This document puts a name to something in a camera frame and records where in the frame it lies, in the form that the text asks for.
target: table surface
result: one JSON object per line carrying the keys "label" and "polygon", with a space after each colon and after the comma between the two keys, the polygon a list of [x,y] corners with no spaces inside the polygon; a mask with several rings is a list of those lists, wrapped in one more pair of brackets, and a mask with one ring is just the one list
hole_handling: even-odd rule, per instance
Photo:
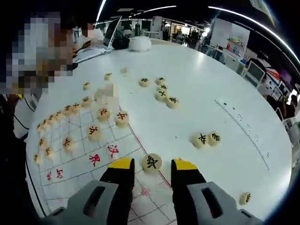
{"label": "table surface", "polygon": [[[123,68],[128,68],[125,75],[120,73]],[[87,95],[83,83],[91,83],[90,94],[104,87],[106,73],[112,73],[112,82],[118,85],[119,104],[129,113],[132,133],[147,153],[162,158],[164,179],[170,180],[168,167],[173,158],[190,161],[207,181],[215,182],[237,202],[243,192],[250,192],[251,201],[244,206],[238,204],[238,208],[261,219],[266,219],[284,198],[291,176],[292,150],[276,113],[237,73],[180,45],[153,45],[147,52],[113,51],[80,63],[73,77],[55,78],[38,103],[28,136],[28,164],[40,196],[45,198],[43,177],[47,170],[33,162],[38,150],[37,125],[51,113],[81,101]],[[179,99],[180,109],[170,109],[155,100],[157,77],[166,78],[169,94]],[[140,87],[141,78],[151,79],[152,84]],[[228,99],[251,125],[270,153],[269,170],[249,137],[216,99]],[[189,142],[192,134],[211,131],[222,137],[218,146],[198,150]]]}

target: chess board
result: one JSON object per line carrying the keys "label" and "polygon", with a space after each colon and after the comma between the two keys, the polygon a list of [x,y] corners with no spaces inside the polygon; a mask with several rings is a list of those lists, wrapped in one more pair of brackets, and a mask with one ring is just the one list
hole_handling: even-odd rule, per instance
{"label": "chess board", "polygon": [[[92,180],[99,180],[115,160],[122,157],[135,159],[135,187],[133,202],[128,217],[129,225],[177,224],[172,203],[170,168],[163,167],[158,173],[148,174],[142,170],[141,160],[147,154],[130,124],[125,128],[115,125],[114,114],[107,122],[97,119],[97,104],[82,109],[78,115],[64,117],[39,134],[54,150],[52,159],[42,149],[36,149],[41,156],[40,185],[49,211],[67,207],[68,199]],[[91,142],[87,129],[96,124],[101,127],[100,141]],[[62,141],[71,136],[75,142],[71,152],[63,149]]]}

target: person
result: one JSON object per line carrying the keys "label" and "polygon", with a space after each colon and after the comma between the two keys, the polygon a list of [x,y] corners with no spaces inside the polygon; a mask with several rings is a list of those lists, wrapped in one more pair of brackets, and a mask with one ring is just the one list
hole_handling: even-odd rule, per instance
{"label": "person", "polygon": [[272,94],[272,89],[266,82],[267,82],[267,75],[264,75],[263,78],[262,78],[262,82],[257,87],[258,92],[265,99],[267,98],[268,95]]}
{"label": "person", "polygon": [[103,33],[100,29],[93,29],[91,23],[85,23],[82,27],[82,35],[78,38],[76,44],[73,46],[73,56],[81,53],[89,46],[97,46],[103,44]]}
{"label": "person", "polygon": [[268,103],[272,106],[272,108],[276,111],[278,117],[281,120],[285,120],[295,116],[295,110],[298,105],[298,100],[295,95],[291,96],[291,104],[286,104],[286,99],[283,97],[281,101],[275,100],[272,96],[267,96]]}
{"label": "person", "polygon": [[26,143],[14,134],[18,102],[15,94],[41,90],[51,82],[51,77],[68,71],[68,65],[73,63],[73,24],[67,12],[31,12],[24,14],[26,18],[21,15],[17,26],[13,26],[13,33],[8,34],[6,67],[0,75],[0,93],[8,94],[7,100],[0,95],[0,169],[2,201],[6,205],[3,214],[11,217],[14,214],[11,209],[17,204],[25,221],[37,221],[39,217],[25,180]]}
{"label": "person", "polygon": [[71,74],[72,28],[70,17],[58,12],[25,20],[7,53],[1,93],[24,94],[25,90],[46,88],[53,76]]}

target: laptop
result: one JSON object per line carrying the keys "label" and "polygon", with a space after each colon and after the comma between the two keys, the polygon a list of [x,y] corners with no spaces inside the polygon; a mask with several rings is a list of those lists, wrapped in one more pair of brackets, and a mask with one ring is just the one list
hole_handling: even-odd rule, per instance
{"label": "laptop", "polygon": [[119,18],[113,20],[107,30],[106,34],[104,36],[103,45],[101,46],[94,46],[90,47],[89,49],[86,49],[86,51],[83,51],[82,53],[79,53],[74,59],[73,63],[81,63],[83,61],[95,58],[99,55],[103,55],[106,53],[109,53],[111,51],[111,45],[113,42],[113,36],[114,33],[119,25],[119,22],[121,20],[122,16]]}

